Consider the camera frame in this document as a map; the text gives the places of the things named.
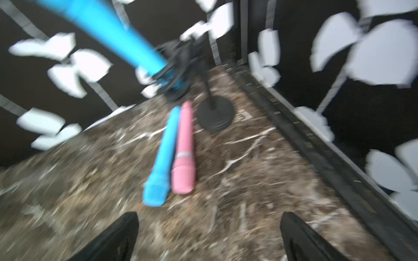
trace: blue microphone on stand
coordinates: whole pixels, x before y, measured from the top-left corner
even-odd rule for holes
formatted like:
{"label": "blue microphone on stand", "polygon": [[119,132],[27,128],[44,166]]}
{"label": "blue microphone on stand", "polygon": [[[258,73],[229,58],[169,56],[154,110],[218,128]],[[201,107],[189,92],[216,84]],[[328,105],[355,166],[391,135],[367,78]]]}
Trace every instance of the blue microphone on stand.
{"label": "blue microphone on stand", "polygon": [[133,67],[141,65],[161,84],[156,94],[164,94],[168,101],[185,95],[198,74],[208,96],[197,108],[198,123],[211,132],[222,131],[232,124],[235,110],[231,101],[210,92],[208,69],[201,56],[207,33],[185,43],[169,41],[154,50],[134,28],[125,30],[113,8],[102,0],[34,1],[77,25]]}

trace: pink microphone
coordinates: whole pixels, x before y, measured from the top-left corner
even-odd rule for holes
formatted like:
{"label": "pink microphone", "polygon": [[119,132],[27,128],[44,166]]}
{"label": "pink microphone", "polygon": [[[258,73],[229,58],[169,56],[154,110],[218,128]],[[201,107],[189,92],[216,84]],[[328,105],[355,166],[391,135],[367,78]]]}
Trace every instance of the pink microphone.
{"label": "pink microphone", "polygon": [[187,194],[194,189],[196,163],[193,154],[193,111],[191,101],[181,106],[176,157],[171,171],[171,190]]}

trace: microphone stand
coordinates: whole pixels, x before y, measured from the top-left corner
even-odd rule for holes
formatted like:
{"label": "microphone stand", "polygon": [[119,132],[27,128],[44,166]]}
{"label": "microphone stand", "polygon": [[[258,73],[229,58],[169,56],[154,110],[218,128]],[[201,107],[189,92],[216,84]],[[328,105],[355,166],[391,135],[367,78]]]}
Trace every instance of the microphone stand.
{"label": "microphone stand", "polygon": [[[157,94],[164,94],[168,101],[177,101],[190,90],[194,77],[199,75],[207,97],[197,108],[197,122],[209,132],[220,132],[232,124],[235,109],[229,99],[214,96],[210,91],[208,65],[201,55],[206,39],[207,33],[197,40],[173,40],[157,46],[157,51],[168,59],[168,64],[153,75],[153,79],[163,85]],[[183,81],[184,86],[175,90],[173,87],[179,81]]]}

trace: marble floor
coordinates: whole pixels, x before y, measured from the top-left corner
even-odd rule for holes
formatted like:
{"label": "marble floor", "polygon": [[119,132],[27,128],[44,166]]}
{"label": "marble floor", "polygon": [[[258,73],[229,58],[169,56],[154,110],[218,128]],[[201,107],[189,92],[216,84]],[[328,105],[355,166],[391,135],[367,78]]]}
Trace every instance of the marble floor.
{"label": "marble floor", "polygon": [[195,124],[194,192],[141,202],[173,107],[153,98],[0,172],[0,260],[66,260],[127,211],[140,220],[132,260],[285,260],[284,211],[352,261],[392,260],[222,68],[210,84],[237,114],[218,134]]}

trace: black stand base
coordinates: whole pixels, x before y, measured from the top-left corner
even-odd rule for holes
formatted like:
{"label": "black stand base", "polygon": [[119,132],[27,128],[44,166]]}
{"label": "black stand base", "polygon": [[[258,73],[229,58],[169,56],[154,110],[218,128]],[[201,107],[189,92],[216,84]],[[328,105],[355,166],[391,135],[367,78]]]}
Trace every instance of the black stand base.
{"label": "black stand base", "polygon": [[197,108],[196,117],[199,125],[209,132],[220,132],[232,124],[235,110],[232,102],[221,96],[204,99]]}

